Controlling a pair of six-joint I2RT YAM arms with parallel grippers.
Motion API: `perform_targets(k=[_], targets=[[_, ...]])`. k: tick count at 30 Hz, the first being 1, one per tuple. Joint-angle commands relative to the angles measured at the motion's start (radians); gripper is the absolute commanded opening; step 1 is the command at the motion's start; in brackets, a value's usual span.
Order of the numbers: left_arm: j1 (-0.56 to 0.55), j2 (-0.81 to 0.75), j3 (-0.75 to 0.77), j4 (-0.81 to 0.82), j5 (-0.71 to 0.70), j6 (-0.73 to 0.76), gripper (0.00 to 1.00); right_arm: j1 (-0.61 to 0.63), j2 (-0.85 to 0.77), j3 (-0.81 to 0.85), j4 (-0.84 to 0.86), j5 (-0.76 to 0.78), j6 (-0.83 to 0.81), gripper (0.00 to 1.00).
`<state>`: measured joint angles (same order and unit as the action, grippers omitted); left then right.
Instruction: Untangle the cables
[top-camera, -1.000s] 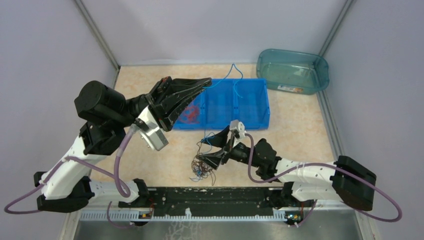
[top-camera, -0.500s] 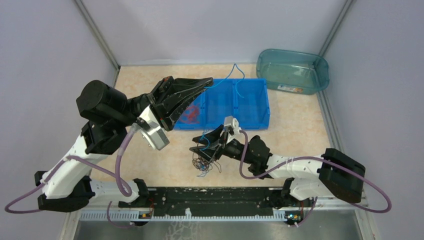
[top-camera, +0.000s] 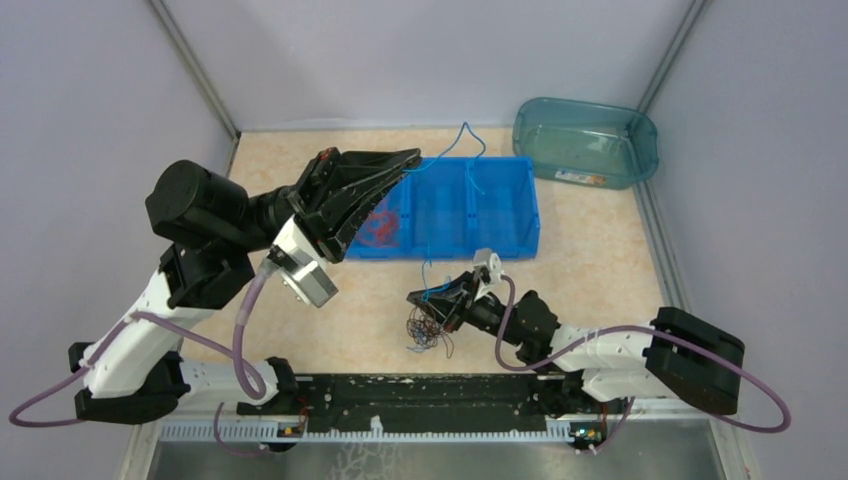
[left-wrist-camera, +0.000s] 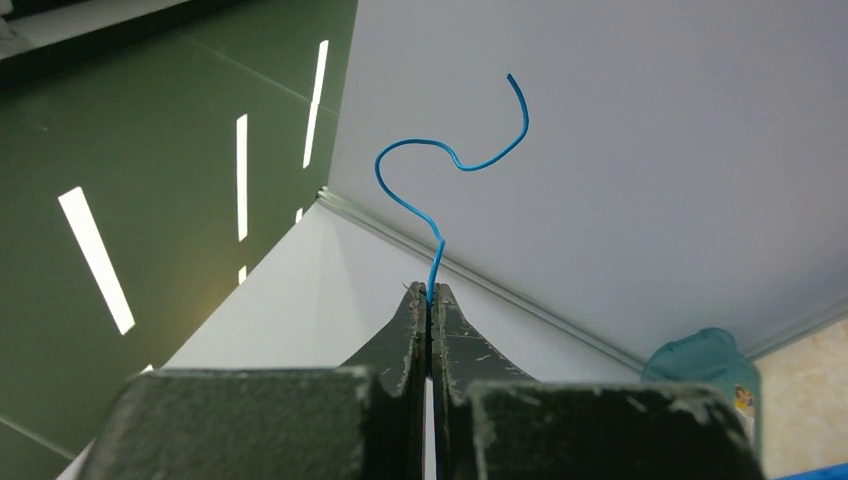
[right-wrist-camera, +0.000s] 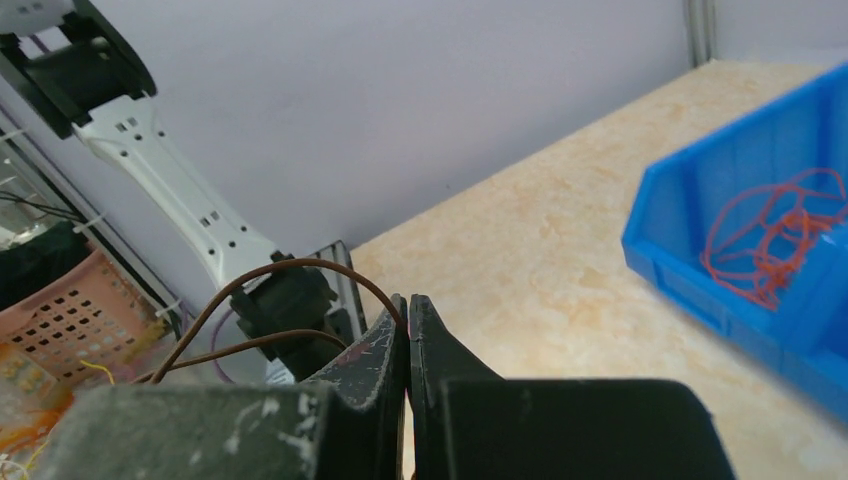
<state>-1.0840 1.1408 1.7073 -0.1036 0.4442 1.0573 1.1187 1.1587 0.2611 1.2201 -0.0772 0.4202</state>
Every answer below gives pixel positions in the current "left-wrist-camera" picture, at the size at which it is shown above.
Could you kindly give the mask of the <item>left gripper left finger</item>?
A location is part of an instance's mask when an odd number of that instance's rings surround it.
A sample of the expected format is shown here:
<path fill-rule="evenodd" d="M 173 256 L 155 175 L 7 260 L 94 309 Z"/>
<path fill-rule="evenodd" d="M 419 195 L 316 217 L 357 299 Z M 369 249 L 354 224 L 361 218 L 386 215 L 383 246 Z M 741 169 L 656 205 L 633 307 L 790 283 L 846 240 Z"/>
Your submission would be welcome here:
<path fill-rule="evenodd" d="M 421 479 L 428 373 L 426 286 L 413 282 L 391 319 L 342 365 L 361 368 L 363 479 Z"/>

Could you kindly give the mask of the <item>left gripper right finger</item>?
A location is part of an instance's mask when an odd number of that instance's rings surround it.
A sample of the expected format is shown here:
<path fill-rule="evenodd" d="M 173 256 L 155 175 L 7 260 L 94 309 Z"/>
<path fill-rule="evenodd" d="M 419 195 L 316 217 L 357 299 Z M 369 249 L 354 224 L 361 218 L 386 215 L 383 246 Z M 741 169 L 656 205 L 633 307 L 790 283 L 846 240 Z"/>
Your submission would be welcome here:
<path fill-rule="evenodd" d="M 479 477 L 469 388 L 475 381 L 532 381 L 463 314 L 446 284 L 434 287 L 430 309 L 430 378 L 439 479 Z"/>

